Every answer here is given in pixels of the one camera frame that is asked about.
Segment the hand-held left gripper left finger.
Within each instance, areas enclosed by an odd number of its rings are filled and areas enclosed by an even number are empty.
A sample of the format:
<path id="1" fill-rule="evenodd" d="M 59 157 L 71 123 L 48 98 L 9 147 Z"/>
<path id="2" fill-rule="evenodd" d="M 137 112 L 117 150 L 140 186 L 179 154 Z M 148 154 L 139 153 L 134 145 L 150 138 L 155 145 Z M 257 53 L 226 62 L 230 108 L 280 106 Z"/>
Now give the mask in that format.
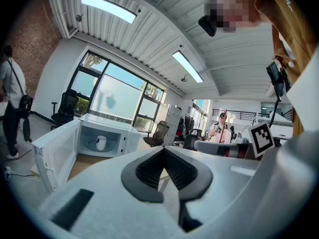
<path id="1" fill-rule="evenodd" d="M 127 164 L 159 150 L 155 147 L 98 162 L 56 189 L 40 207 L 49 235 L 55 239 L 183 238 L 183 230 L 163 204 L 137 200 L 121 182 Z M 93 192 L 93 196 L 67 231 L 51 219 L 81 189 Z"/>

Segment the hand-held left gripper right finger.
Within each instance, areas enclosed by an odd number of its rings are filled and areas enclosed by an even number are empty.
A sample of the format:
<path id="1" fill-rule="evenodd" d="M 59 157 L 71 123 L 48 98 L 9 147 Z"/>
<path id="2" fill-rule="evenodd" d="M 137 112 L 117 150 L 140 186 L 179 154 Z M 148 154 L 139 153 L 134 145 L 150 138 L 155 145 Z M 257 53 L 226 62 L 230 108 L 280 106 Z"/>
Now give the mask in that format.
<path id="1" fill-rule="evenodd" d="M 276 238 L 299 216 L 319 180 L 316 131 L 268 150 L 260 161 L 168 149 L 204 163 L 213 175 L 205 194 L 186 204 L 200 226 L 178 229 L 174 239 Z"/>

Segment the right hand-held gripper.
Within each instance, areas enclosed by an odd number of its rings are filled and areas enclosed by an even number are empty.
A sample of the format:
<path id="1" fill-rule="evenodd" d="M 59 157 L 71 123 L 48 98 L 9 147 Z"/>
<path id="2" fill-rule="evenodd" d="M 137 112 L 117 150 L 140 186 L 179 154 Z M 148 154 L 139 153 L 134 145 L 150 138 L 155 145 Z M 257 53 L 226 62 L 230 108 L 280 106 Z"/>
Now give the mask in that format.
<path id="1" fill-rule="evenodd" d="M 199 152 L 239 159 L 258 159 L 274 147 L 275 142 L 266 122 L 245 129 L 234 143 L 194 142 L 194 148 Z"/>

